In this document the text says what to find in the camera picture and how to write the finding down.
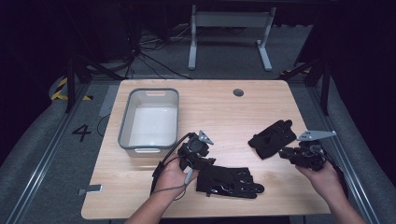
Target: gray carpet floor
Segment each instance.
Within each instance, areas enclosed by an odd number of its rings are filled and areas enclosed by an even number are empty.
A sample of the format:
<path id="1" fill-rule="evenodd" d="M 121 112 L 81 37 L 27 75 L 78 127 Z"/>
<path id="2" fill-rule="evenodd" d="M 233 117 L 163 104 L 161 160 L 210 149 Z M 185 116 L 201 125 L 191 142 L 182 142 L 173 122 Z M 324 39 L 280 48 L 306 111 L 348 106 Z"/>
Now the gray carpet floor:
<path id="1" fill-rule="evenodd" d="M 283 70 L 292 69 L 294 61 L 311 27 L 274 27 L 267 42 L 273 71 L 265 72 L 255 41 L 262 31 L 246 30 L 201 30 L 198 38 L 196 69 L 190 71 L 188 58 L 189 35 L 181 35 L 174 43 L 163 49 L 144 51 L 148 56 L 165 64 L 174 71 L 194 79 L 273 79 Z M 183 78 L 173 74 L 162 65 L 142 55 L 132 63 L 129 71 L 120 71 L 121 76 L 140 78 Z M 323 117 L 318 109 L 320 83 L 315 88 L 306 88 L 301 80 L 304 75 L 290 81 L 290 89 L 310 130 L 337 131 L 341 147 L 335 148 L 331 140 L 323 140 L 323 146 L 334 154 L 343 150 L 360 181 L 359 186 L 370 206 L 361 206 L 361 195 L 350 189 L 349 199 L 371 223 L 396 223 L 396 189 L 376 163 L 370 149 L 365 145 L 353 120 L 348 115 L 335 84 L 331 83 L 329 117 Z M 54 83 L 49 95 L 53 94 Z M 54 100 L 52 105 L 31 125 L 0 169 L 0 223 L 7 223 L 10 215 L 15 222 L 9 223 L 108 223 L 108 220 L 85 220 L 80 211 L 84 196 L 77 196 L 78 189 L 86 188 L 106 130 L 107 113 L 114 100 L 111 92 L 117 89 L 118 81 L 108 77 L 94 76 L 92 83 L 82 91 L 93 96 L 90 101 L 80 101 L 73 116 L 64 113 L 66 101 Z M 60 125 L 67 125 L 60 131 Z M 81 140 L 73 131 L 87 126 L 88 132 Z M 35 169 L 49 151 L 54 135 L 59 133 L 58 147 L 53 150 L 49 169 L 44 170 L 37 188 L 31 191 L 30 200 L 24 201 L 20 213 L 14 210 L 26 190 Z M 290 217 L 290 223 L 332 223 L 331 215 Z M 124 220 L 111 220 L 122 223 Z"/>

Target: hazard stripe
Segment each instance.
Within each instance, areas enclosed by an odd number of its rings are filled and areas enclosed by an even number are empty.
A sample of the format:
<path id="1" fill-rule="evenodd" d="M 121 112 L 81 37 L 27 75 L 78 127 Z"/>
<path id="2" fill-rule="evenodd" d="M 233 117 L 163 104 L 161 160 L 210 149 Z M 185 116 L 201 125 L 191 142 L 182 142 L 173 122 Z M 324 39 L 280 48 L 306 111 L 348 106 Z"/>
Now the hazard stripe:
<path id="1" fill-rule="evenodd" d="M 64 88 L 64 85 L 67 83 L 67 77 L 64 77 L 61 82 L 59 83 L 58 87 L 55 90 L 55 93 L 52 94 L 51 96 L 51 100 L 68 100 L 68 96 L 67 95 L 61 95 L 62 89 Z M 82 99 L 84 101 L 90 101 L 93 100 L 93 96 L 91 95 L 86 95 L 84 96 L 84 98 Z"/>

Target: forearm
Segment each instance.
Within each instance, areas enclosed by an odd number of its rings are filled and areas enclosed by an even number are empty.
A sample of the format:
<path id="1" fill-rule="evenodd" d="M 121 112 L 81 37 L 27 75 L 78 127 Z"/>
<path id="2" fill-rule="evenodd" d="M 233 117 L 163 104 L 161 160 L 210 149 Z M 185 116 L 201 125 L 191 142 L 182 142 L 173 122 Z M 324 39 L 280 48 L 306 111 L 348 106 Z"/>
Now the forearm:
<path id="1" fill-rule="evenodd" d="M 157 224 L 163 213 L 172 203 L 173 198 L 165 194 L 151 195 L 137 211 L 125 222 L 126 224 Z"/>
<path id="2" fill-rule="evenodd" d="M 346 197 L 333 197 L 327 199 L 326 202 L 329 205 L 336 224 L 366 223 L 361 215 L 352 207 Z"/>

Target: person's right hand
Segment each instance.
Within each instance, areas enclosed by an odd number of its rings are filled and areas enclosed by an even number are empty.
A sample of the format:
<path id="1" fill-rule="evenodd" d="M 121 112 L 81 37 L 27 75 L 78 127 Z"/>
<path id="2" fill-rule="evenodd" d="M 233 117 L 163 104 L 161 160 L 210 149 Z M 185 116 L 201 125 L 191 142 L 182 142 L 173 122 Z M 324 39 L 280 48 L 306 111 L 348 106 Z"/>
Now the person's right hand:
<path id="1" fill-rule="evenodd" d="M 296 166 L 296 169 L 311 181 L 314 189 L 324 200 L 328 201 L 331 197 L 344 195 L 337 172 L 328 161 L 319 171 L 312 171 L 300 166 Z"/>

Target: wooden table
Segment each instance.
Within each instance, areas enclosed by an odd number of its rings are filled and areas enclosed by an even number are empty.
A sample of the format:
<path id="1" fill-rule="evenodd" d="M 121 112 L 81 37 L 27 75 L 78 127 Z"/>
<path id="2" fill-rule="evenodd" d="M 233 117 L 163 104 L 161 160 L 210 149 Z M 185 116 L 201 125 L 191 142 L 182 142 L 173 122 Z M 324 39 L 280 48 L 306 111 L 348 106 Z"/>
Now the wooden table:
<path id="1" fill-rule="evenodd" d="M 127 80 L 119 92 L 92 174 L 91 185 L 103 191 L 88 193 L 81 214 L 87 219 L 129 217 L 149 196 L 152 172 L 162 158 L 131 158 L 118 143 L 129 93 L 136 88 L 175 88 L 179 92 L 178 138 L 204 130 L 215 143 L 208 157 L 215 165 L 248 167 L 265 192 L 254 200 L 195 191 L 196 180 L 185 196 L 173 202 L 164 217 L 288 216 L 330 213 L 307 178 L 278 155 L 262 161 L 248 145 L 255 133 L 283 119 L 292 130 L 306 130 L 288 84 L 281 80 Z M 243 90 L 237 97 L 233 90 Z"/>

